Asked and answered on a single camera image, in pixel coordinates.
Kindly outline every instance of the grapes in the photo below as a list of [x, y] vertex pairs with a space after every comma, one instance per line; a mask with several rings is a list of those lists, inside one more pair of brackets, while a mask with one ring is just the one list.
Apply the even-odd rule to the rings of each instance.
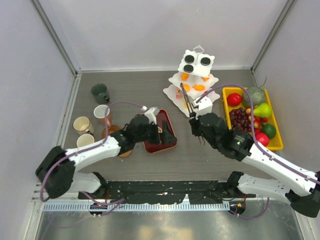
[[251, 122], [248, 120], [246, 110], [243, 107], [232, 109], [229, 116], [232, 130], [238, 130], [247, 134], [251, 132]]

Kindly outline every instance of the black circle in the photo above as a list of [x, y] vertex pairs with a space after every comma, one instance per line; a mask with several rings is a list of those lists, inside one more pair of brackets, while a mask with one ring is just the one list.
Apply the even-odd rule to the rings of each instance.
[[187, 56], [185, 56], [184, 61], [187, 64], [192, 64], [195, 61], [195, 57], [192, 55], [187, 55]]
[[211, 63], [211, 60], [210, 60], [210, 58], [208, 58], [208, 57], [203, 57], [203, 58], [201, 59], [201, 64], [202, 64], [203, 66], [208, 66], [210, 63]]
[[192, 73], [193, 70], [194, 70], [194, 67], [190, 64], [187, 64], [183, 67], [183, 71], [185, 71], [186, 73]]

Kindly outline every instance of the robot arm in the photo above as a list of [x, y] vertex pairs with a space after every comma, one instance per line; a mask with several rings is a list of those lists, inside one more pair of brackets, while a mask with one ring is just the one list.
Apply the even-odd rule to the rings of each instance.
[[[169, 144], [177, 139], [168, 127], [163, 127], [163, 132], [158, 133], [157, 114], [159, 109], [152, 107], [144, 114], [136, 115], [123, 129], [113, 132], [105, 141], [104, 139], [90, 145], [63, 150], [60, 146], [51, 149], [35, 174], [43, 183], [47, 176], [45, 190], [51, 199], [58, 198], [66, 192], [88, 192], [94, 196], [104, 194], [104, 178], [94, 173], [79, 173], [82, 168], [100, 160], [116, 157], [132, 150], [136, 143], [149, 142], [151, 144]], [[62, 161], [48, 176], [48, 172], [62, 158]]]
[[268, 180], [234, 171], [227, 180], [231, 194], [256, 194], [274, 198], [290, 204], [294, 210], [307, 217], [317, 217], [320, 210], [320, 186], [314, 181], [320, 180], [320, 172], [294, 165], [258, 143], [260, 148], [271, 155], [267, 157], [254, 143], [251, 135], [229, 130], [225, 120], [211, 112], [212, 103], [206, 96], [198, 103], [196, 99], [190, 108], [198, 109], [197, 113], [191, 111], [189, 118], [194, 136], [204, 138], [212, 148], [227, 158], [252, 165], [276, 178]]

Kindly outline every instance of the green pear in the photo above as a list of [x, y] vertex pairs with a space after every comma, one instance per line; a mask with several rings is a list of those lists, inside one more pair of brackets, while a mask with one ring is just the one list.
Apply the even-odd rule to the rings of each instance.
[[267, 103], [261, 103], [253, 110], [253, 115], [259, 118], [269, 118], [272, 115], [272, 109]]

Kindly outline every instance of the mug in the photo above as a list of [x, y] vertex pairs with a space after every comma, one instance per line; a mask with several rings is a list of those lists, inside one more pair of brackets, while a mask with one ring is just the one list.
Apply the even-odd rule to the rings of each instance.
[[86, 116], [80, 116], [73, 122], [74, 130], [81, 136], [83, 134], [94, 134], [94, 126], [89, 118]]
[[108, 127], [111, 127], [112, 114], [110, 112], [110, 107], [108, 107], [107, 105], [99, 105], [93, 110], [93, 115], [103, 125], [105, 124], [106, 119]]
[[81, 135], [77, 141], [76, 141], [76, 146], [78, 148], [93, 144], [95, 142], [95, 138], [94, 136], [92, 136], [91, 134], [83, 134]]
[[102, 83], [94, 85], [91, 88], [91, 93], [98, 104], [107, 104], [110, 102], [110, 95], [107, 86]]

